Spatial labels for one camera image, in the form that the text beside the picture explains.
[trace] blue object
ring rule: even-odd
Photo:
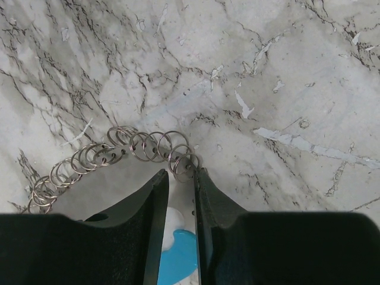
[[[198,267],[195,235],[187,230],[175,230],[173,234],[173,246],[161,254],[158,285],[173,285]]]

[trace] metal ring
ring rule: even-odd
[[[137,135],[142,139],[142,141],[144,141],[144,138],[143,138],[141,135],[148,136],[149,134],[146,133],[146,132],[137,132],[136,134],[134,134],[133,136],[131,136],[131,139],[129,140],[129,149],[131,150],[131,153],[133,154],[133,156],[136,157],[138,160],[140,160],[140,161],[142,161],[142,162],[150,162],[149,159],[142,159],[142,158],[140,158],[140,157],[136,154],[136,152],[135,152],[135,150],[136,150],[136,147],[135,147],[135,146],[137,145],[137,143],[134,144],[134,138],[135,138]]]
[[[178,167],[179,163],[181,162],[181,160],[184,159],[186,156],[194,156],[194,157],[197,159],[197,168],[196,168],[196,169],[199,169],[199,168],[200,168],[200,158],[199,158],[196,154],[194,154],[194,153],[185,153],[185,154],[181,155],[180,158],[179,158],[179,159],[176,161],[176,163],[174,164],[173,169],[174,169],[175,172],[177,171],[177,167]],[[180,175],[180,174],[176,174],[176,173],[174,173],[174,178],[175,178],[178,182],[185,183],[185,182],[188,182],[188,181],[190,181],[190,180],[192,179],[192,176],[191,176],[191,178],[189,178],[188,180],[186,180],[186,181],[181,181],[181,180],[178,179],[178,176],[179,176],[179,175]]]
[[[71,165],[71,159],[64,159],[63,161],[61,161],[61,164],[60,164],[59,166],[57,166],[57,168],[55,169],[55,176],[58,178],[58,180],[60,180],[59,175],[58,175],[58,170],[59,170],[59,168],[60,168],[63,164],[70,164],[71,169],[74,170],[74,172],[75,172],[75,170],[77,170],[77,167],[76,167],[74,164],[73,164],[73,165],[74,165],[74,168],[73,168],[73,165]],[[81,178],[82,178],[82,175],[79,174],[77,178],[75,178],[75,179],[71,179],[71,182],[66,182],[68,178],[66,178],[65,181],[62,181],[62,180],[60,180],[60,181],[62,182],[63,185],[67,185],[67,186],[69,186],[69,185],[72,185],[72,184],[76,183],[76,182],[79,181]]]
[[[189,145],[189,140],[188,140],[188,138],[187,138],[183,133],[178,132],[178,131],[169,131],[169,132],[165,132],[165,133],[160,137],[160,139],[159,139],[159,141],[158,141],[158,143],[157,143],[157,151],[158,151],[160,157],[161,157],[162,159],[164,159],[166,162],[168,161],[168,158],[166,158],[165,155],[162,155],[162,153],[161,153],[161,151],[160,151],[160,143],[161,143],[161,140],[162,140],[163,137],[167,136],[168,134],[173,134],[173,133],[181,135],[181,136],[185,139],[186,144]]]
[[[177,160],[179,159],[179,157],[176,157],[174,160],[172,160],[172,156],[173,156],[174,151],[175,151],[177,148],[179,148],[179,147],[186,147],[186,148],[187,148],[185,154],[187,154],[187,153],[193,153],[191,147],[188,146],[187,144],[179,144],[179,145],[176,145],[176,146],[172,149],[172,151],[169,153],[169,156],[167,157],[167,161],[169,162],[169,170],[170,170],[170,172],[172,172],[174,175],[182,175],[182,174],[184,174],[184,173],[187,172],[187,170],[186,170],[186,171],[184,171],[184,172],[182,172],[182,173],[176,173],[175,170],[174,170],[174,168],[172,168],[172,163],[176,163]]]
[[[120,145],[118,142],[116,142],[116,141],[112,138],[112,136],[111,136],[111,134],[110,134],[111,131],[115,131],[115,132],[116,132],[116,134],[115,134],[116,139],[121,143],[121,145]],[[110,128],[110,129],[107,131],[107,137],[108,137],[108,140],[109,140],[109,141],[110,141],[115,147],[121,147],[121,146],[123,146],[123,145],[127,145],[127,144],[128,144],[127,142],[125,142],[125,141],[123,141],[122,139],[120,139],[120,136],[118,135],[119,132],[121,132],[122,134],[124,134],[127,138],[130,137],[131,134],[133,134],[132,131],[131,131],[130,129],[122,128],[122,127],[119,127],[119,126],[113,126],[112,128]]]
[[[43,192],[43,190],[41,190],[40,192],[41,193],[44,193],[44,194],[48,194],[49,196],[48,197],[44,197],[44,196],[40,196],[40,193],[37,191],[37,187],[41,185],[41,188],[46,184],[46,183],[50,183],[52,184],[53,186],[55,186],[51,181],[48,180],[49,177],[48,176],[43,176],[41,177],[39,180],[36,181],[36,183],[34,184],[34,187],[33,187],[33,190],[32,190],[32,193],[35,192],[37,197],[42,199],[42,200],[46,200],[46,199],[54,199],[54,198],[57,198],[59,196],[61,196],[63,193],[65,193],[67,190],[68,190],[68,186],[66,186],[65,188],[61,188],[61,189],[58,189],[56,187],[56,191],[58,191],[58,193],[56,195],[53,195],[55,191],[51,190],[50,188],[46,187],[48,190],[50,190],[52,192],[52,194],[48,194],[48,193],[45,193]]]
[[[152,135],[154,134],[160,134],[161,136],[164,135],[163,132],[151,132],[149,133],[145,138],[144,138],[144,141],[142,142],[142,151],[144,152],[145,156],[151,161],[151,162],[156,162],[156,163],[161,163],[161,162],[164,162],[165,159],[163,159],[159,153],[158,153],[158,142],[156,141],[156,139],[154,137],[152,137]],[[146,140],[147,138],[152,138],[153,142],[156,143],[156,152],[153,152],[154,153],[154,156],[153,157],[149,157],[147,152],[146,152]],[[165,135],[165,139],[169,142],[169,147],[172,148],[172,140],[170,139],[169,136]],[[161,158],[161,160],[157,161],[157,160],[154,160],[157,156],[159,156]]]
[[[79,171],[78,171],[78,168],[76,168],[76,167],[74,166],[74,160],[76,160],[76,161],[79,163],[80,167],[82,167],[82,165],[81,165],[79,159],[75,159],[75,156],[76,156],[79,152],[80,152],[80,150],[77,150],[77,151],[71,156],[71,158],[70,158],[70,165],[71,165],[71,168],[73,169],[73,171],[74,171],[76,174],[79,174],[79,175],[85,175],[85,174],[90,173],[91,171],[90,171],[90,170],[85,170],[85,172],[79,172]]]
[[[154,136],[155,134],[160,135],[158,141]],[[186,143],[178,144],[175,147],[173,147],[172,138],[169,134],[179,134],[180,136],[182,136]],[[137,142],[134,141],[134,138],[136,136],[140,137],[140,140],[138,140]],[[122,149],[122,154],[118,155],[113,151],[115,147],[123,147],[129,145],[129,149],[133,156],[135,156],[138,160],[142,162],[152,161],[160,163],[167,161],[169,164],[169,170],[173,173],[175,179],[179,182],[184,182],[180,180],[180,175],[186,173],[187,171],[195,167],[193,165],[194,157],[197,159],[197,168],[199,168],[200,166],[199,157],[196,154],[194,154],[192,148],[189,146],[188,138],[179,131],[169,131],[165,133],[156,131],[148,134],[146,132],[139,132],[136,128],[132,126],[114,126],[108,129],[107,137],[111,144],[113,144],[113,146],[110,146],[105,143],[91,143],[85,145],[81,149],[77,150],[70,158],[62,160],[59,163],[55,164],[53,168],[51,168],[48,176],[43,176],[39,178],[33,185],[31,197],[26,208],[22,211],[22,213],[25,213],[26,211],[28,213],[31,213],[31,207],[39,207],[40,212],[44,214],[51,211],[52,205],[57,201],[58,197],[65,193],[71,185],[78,182],[83,175],[88,174],[96,170],[97,168],[113,165],[120,161],[123,155],[126,153],[126,151]],[[166,141],[169,143],[169,149],[167,149],[164,146],[161,146],[163,138],[165,138]],[[150,155],[150,152],[147,152],[148,140],[151,141],[155,146],[152,149],[154,153],[153,156]],[[142,151],[145,155],[144,158],[139,157],[136,153],[136,146],[140,143],[140,141],[142,141]],[[175,150],[179,147],[186,148],[185,154],[181,154],[180,156],[176,156],[175,158],[173,158]],[[88,153],[90,151],[92,151],[94,154],[92,155],[92,157],[89,158]],[[190,157],[190,168],[188,168],[189,165],[186,165],[185,171],[178,173],[178,167],[180,162],[188,156]],[[97,163],[97,159],[99,157],[102,159],[102,162]],[[71,175],[69,178],[65,174],[59,173],[61,169],[60,167],[62,167],[63,164],[69,164],[72,171],[75,173],[73,175],[77,176],[75,177]],[[53,185],[54,189],[47,186],[48,183]]]
[[[87,144],[85,145],[78,153],[78,161],[79,161],[79,164],[81,165],[81,167],[83,167],[84,170],[88,170],[88,171],[94,171],[97,167],[96,166],[93,166],[92,168],[89,168],[85,165],[83,165],[82,161],[81,161],[81,157],[82,157],[82,153],[83,151],[85,151],[86,149],[88,149],[89,147],[91,147],[92,145],[97,145],[97,144]]]
[[[107,145],[107,144],[93,144],[91,147],[88,147],[88,148],[85,150],[85,152],[84,152],[84,158],[86,159],[86,161],[87,161],[88,163],[90,163],[92,166],[95,166],[95,167],[101,167],[101,166],[102,166],[101,164],[94,163],[94,156],[96,155],[97,151],[94,151],[93,149],[96,148],[96,147],[102,147],[101,150],[103,150],[103,149],[106,149],[106,150],[113,150],[113,149],[115,149],[115,148],[114,148],[114,147],[111,147],[111,146],[109,146],[109,145]],[[88,159],[88,152],[89,152],[90,150],[93,150],[93,152],[94,152],[94,156],[93,156],[93,158],[92,158],[91,160]]]
[[[94,157],[93,157],[93,162],[95,161],[95,159],[97,159],[99,157],[99,155],[101,155],[102,153],[107,153],[107,152],[110,152],[110,150],[104,148],[102,150],[99,150],[98,152],[96,152],[94,154]],[[111,156],[112,156],[112,159],[111,161],[109,162],[106,162],[106,163],[98,163],[97,165],[100,167],[100,166],[110,166],[110,165],[113,165],[117,162],[120,161],[120,159],[122,158],[122,156],[119,156],[117,157],[116,153],[111,153]]]
[[[123,145],[127,145],[129,142],[123,141],[120,138],[119,133],[124,134],[127,138],[131,139],[131,136],[133,136],[136,132],[138,132],[138,130],[132,126],[122,126],[121,130],[122,132],[116,132],[115,136],[118,139],[118,141],[122,143]]]

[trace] marble tile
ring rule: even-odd
[[[133,125],[187,134],[249,210],[380,224],[379,7],[2,0],[0,210],[109,127]]]

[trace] marble floor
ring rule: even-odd
[[[0,13],[1,211],[133,125],[186,134],[246,209],[380,224],[378,1],[0,0]]]

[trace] floor scratch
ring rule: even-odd
[[[380,169],[380,160],[370,159],[368,157],[354,156],[349,152],[345,153],[335,148],[326,148],[311,144],[300,135],[282,134],[280,131],[271,131],[270,129],[265,128],[255,129],[253,130],[253,133],[272,141],[278,141],[291,148],[307,151],[318,156],[340,159],[351,164],[364,165],[371,169]]]
[[[354,149],[354,146],[355,146],[355,144],[351,143],[351,146],[349,148],[349,153],[352,152],[352,150]],[[342,163],[338,167],[338,169],[335,172],[335,175],[332,179],[332,187],[325,193],[326,197],[334,196],[335,191],[338,190],[340,178],[342,177],[342,174],[343,174],[344,168],[346,167],[346,164],[347,164],[346,161],[342,161]]]
[[[284,130],[286,130],[288,127],[290,127],[290,126],[292,126],[292,125],[294,125],[298,120],[301,120],[302,119],[302,117],[299,117],[298,119],[296,119],[293,123],[291,123],[290,125],[288,125],[286,128],[284,128],[283,129],[283,131]]]
[[[372,201],[369,201],[369,202],[367,202],[367,203],[364,203],[363,205],[360,205],[360,206],[358,206],[358,207],[352,209],[350,212],[352,212],[352,211],[356,211],[356,210],[358,210],[358,209],[360,209],[360,208],[363,208],[363,207],[365,207],[365,206],[368,206],[369,204],[372,204],[372,203],[374,203],[374,202],[376,202],[376,201],[379,201],[379,200],[380,200],[380,197],[377,197],[376,199],[373,199]]]

